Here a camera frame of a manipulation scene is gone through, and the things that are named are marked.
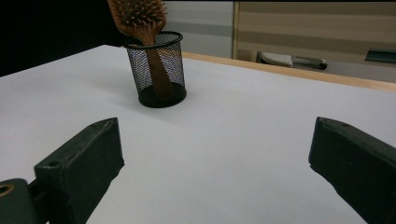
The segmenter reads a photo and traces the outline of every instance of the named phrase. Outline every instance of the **mesh pen holder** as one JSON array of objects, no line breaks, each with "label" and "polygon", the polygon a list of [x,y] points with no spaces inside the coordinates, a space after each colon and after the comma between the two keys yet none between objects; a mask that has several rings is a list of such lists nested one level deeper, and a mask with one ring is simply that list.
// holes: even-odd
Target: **mesh pen holder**
[{"label": "mesh pen holder", "polygon": [[135,38],[124,42],[134,83],[142,105],[163,108],[176,105],[186,98],[183,62],[177,32],[160,32],[154,46],[143,46]]}]

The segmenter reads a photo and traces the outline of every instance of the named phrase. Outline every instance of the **hairbrush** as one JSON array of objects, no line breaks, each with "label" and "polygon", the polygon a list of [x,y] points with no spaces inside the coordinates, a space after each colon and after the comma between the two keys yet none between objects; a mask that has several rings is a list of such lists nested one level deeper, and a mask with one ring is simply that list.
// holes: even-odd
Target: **hairbrush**
[{"label": "hairbrush", "polygon": [[[138,39],[144,46],[154,46],[155,36],[166,24],[161,0],[107,0],[117,29]],[[156,49],[146,49],[152,87],[160,100],[171,99],[173,85]]]}]

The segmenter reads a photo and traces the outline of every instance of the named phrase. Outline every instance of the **white tabletop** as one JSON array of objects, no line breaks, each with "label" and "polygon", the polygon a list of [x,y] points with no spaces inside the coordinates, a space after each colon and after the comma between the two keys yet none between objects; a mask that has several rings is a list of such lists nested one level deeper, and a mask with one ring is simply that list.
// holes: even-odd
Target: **white tabletop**
[{"label": "white tabletop", "polygon": [[117,117],[125,166],[89,223],[364,223],[309,167],[317,117],[396,146],[396,94],[183,59],[187,97],[139,104],[126,49],[0,78],[0,180]]}]

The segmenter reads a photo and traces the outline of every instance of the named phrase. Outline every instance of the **black mesh cup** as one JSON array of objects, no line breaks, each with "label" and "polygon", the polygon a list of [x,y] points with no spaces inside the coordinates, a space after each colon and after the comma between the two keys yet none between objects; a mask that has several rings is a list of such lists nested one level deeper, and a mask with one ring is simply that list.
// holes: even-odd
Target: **black mesh cup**
[{"label": "black mesh cup", "polygon": [[131,62],[134,83],[142,105],[163,108],[186,98],[183,62],[177,32],[160,32],[154,46],[143,46],[135,38],[124,42]]}]

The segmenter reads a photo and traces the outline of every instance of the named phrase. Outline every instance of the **hairbrush head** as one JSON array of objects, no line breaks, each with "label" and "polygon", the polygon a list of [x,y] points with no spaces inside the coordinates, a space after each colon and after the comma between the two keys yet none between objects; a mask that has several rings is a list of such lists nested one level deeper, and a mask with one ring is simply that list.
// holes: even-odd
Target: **hairbrush head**
[{"label": "hairbrush head", "polygon": [[141,39],[155,36],[166,24],[165,7],[161,0],[107,0],[117,28],[125,35]]}]

